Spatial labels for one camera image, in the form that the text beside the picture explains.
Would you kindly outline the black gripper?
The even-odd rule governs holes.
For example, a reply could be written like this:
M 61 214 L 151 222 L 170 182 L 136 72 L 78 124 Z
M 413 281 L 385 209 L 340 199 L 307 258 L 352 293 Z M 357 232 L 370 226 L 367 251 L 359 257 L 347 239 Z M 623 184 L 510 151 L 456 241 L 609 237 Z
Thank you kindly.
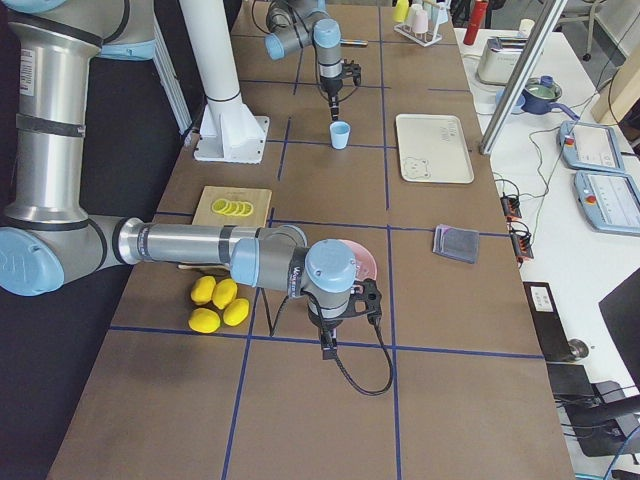
M 339 92 L 343 88 L 343 80 L 351 79 L 355 87 L 361 85 L 361 66 L 353 60 L 340 59 L 333 64 L 318 64 L 321 88 L 328 95 L 331 119 L 339 120 Z
M 335 360 L 337 358 L 336 328 L 344 320 L 365 316 L 371 326 L 380 328 L 382 319 L 381 299 L 382 295 L 377 283 L 371 278 L 366 278 L 362 281 L 356 280 L 348 300 L 343 305 L 333 309 L 322 305 L 321 313 L 318 313 L 313 300 L 310 297 L 307 298 L 307 313 L 310 321 L 318 328 L 321 328 L 321 325 L 327 328 L 319 330 L 319 340 L 324 360 Z

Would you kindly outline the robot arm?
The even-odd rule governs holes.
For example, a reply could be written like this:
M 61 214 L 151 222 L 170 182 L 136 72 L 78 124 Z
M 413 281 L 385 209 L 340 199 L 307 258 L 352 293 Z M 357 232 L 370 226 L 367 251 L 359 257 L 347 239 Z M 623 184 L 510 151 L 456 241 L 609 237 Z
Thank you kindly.
M 266 14 L 264 45 L 276 61 L 312 46 L 317 82 L 328 103 L 331 119 L 339 120 L 340 91 L 344 80 L 361 83 L 361 66 L 342 55 L 339 23 L 328 13 L 325 1 L 271 1 Z
M 199 162 L 181 139 L 154 65 L 95 58 L 88 81 L 88 134 L 80 203 L 90 213 L 143 220 L 183 218 L 206 185 L 266 187 L 276 208 L 305 220 L 362 223 L 385 211 L 381 154 L 331 151 L 312 134 L 320 116 L 288 108 L 259 165 Z M 93 362 L 128 280 L 126 266 L 53 293 L 1 296 L 1 369 L 61 371 L 77 383 Z

